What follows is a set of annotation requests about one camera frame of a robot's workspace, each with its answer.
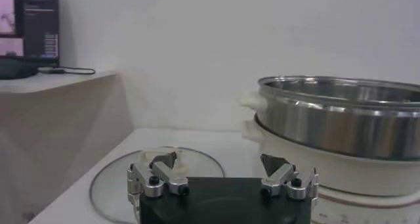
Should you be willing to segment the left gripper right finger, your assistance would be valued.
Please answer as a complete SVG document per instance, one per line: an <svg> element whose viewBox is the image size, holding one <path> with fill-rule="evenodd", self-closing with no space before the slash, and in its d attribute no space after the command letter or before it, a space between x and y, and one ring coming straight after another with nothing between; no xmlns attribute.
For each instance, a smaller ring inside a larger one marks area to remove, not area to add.
<svg viewBox="0 0 420 224"><path fill-rule="evenodd" d="M261 179L260 195L264 211L285 205L287 202L305 202L312 212L318 204L320 175L316 168L299 171L285 158L269 154L260 155L266 177Z"/></svg>

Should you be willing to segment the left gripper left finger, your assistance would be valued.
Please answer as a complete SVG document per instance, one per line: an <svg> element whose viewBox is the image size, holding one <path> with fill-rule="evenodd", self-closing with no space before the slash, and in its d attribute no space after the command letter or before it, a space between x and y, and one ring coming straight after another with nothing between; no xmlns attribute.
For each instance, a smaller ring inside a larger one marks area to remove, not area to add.
<svg viewBox="0 0 420 224"><path fill-rule="evenodd" d="M178 162L177 152L157 155L150 161L143 156L142 161L133 163L127 170L127 198L133 207L135 220L142 223L142 197L150 199L161 198L166 192L176 196L190 194L187 176L175 171Z"/></svg>

